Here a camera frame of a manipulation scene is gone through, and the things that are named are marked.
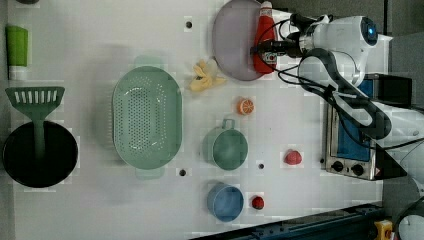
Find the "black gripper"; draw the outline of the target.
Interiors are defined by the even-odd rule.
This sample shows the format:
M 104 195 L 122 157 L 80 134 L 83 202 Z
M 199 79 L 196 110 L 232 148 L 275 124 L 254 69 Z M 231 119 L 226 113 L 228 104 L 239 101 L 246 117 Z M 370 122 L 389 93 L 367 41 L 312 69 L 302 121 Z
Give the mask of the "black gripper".
M 250 54 L 276 53 L 279 56 L 287 55 L 292 58 L 301 57 L 299 44 L 292 40 L 266 40 L 250 48 Z

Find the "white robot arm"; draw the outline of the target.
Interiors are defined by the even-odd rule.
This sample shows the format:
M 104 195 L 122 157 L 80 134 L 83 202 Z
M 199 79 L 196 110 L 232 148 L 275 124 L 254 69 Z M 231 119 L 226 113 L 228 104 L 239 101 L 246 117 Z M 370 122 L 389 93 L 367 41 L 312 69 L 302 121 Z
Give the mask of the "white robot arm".
M 340 118 L 350 121 L 394 159 L 423 189 L 423 111 L 374 100 L 359 89 L 365 65 L 379 40 L 375 23 L 365 16 L 333 20 L 293 14 L 286 20 L 296 32 L 277 40 L 257 32 L 250 54 L 269 71 L 278 54 L 300 60 L 295 84 L 321 97 Z

